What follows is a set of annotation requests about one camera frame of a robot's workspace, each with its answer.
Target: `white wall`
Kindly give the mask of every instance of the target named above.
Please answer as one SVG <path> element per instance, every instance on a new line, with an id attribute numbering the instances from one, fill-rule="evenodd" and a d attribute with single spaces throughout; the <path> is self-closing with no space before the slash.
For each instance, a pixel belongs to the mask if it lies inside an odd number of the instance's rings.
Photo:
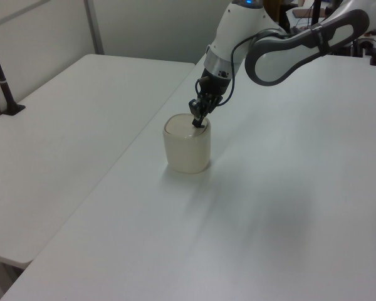
<path id="1" fill-rule="evenodd" d="M 83 0 L 50 0 L 0 25 L 0 63 L 16 102 L 89 53 Z"/>
<path id="2" fill-rule="evenodd" d="M 106 55 L 197 63 L 231 0 L 90 0 Z"/>

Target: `white cup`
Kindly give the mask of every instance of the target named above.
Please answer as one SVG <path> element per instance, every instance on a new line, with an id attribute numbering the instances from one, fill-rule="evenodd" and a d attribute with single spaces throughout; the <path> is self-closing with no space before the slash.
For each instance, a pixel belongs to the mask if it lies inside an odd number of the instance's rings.
<path id="1" fill-rule="evenodd" d="M 192 125 L 194 116 L 179 114 L 171 117 L 163 129 L 164 147 L 169 166 L 186 174 L 203 171 L 211 156 L 211 123 L 203 120 L 203 128 Z"/>

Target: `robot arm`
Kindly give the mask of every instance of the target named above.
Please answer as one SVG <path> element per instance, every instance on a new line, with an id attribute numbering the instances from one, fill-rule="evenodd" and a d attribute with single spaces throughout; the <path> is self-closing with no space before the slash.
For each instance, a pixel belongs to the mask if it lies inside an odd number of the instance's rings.
<path id="1" fill-rule="evenodd" d="M 234 0 L 207 50 L 205 70 L 197 82 L 201 86 L 198 98 L 189 103 L 195 116 L 192 124 L 200 127 L 203 118 L 220 106 L 245 57 L 250 79 L 272 86 L 300 66 L 375 28 L 376 0 L 344 0 L 324 22 L 290 38 L 267 15 L 262 0 Z"/>

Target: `table surface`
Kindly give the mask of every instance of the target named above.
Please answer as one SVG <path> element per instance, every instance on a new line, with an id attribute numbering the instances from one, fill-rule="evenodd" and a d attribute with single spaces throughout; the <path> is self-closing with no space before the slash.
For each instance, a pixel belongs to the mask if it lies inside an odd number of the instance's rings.
<path id="1" fill-rule="evenodd" d="M 0 116 L 0 261 L 36 257 L 193 67 L 88 55 Z"/>
<path id="2" fill-rule="evenodd" d="M 274 87 L 241 68 L 211 165 L 179 174 L 162 127 L 202 62 L 3 301 L 376 300 L 376 67 L 326 56 Z"/>

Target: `white table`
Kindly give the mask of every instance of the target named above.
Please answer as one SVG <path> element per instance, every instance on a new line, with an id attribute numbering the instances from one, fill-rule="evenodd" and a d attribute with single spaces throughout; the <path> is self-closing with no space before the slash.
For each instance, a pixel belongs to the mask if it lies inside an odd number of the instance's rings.
<path id="1" fill-rule="evenodd" d="M 376 67 L 326 56 L 275 87 L 241 68 L 211 166 L 178 174 L 162 126 L 202 62 L 3 301 L 376 300 Z"/>
<path id="2" fill-rule="evenodd" d="M 0 116 L 0 261 L 36 257 L 193 67 L 88 55 Z"/>

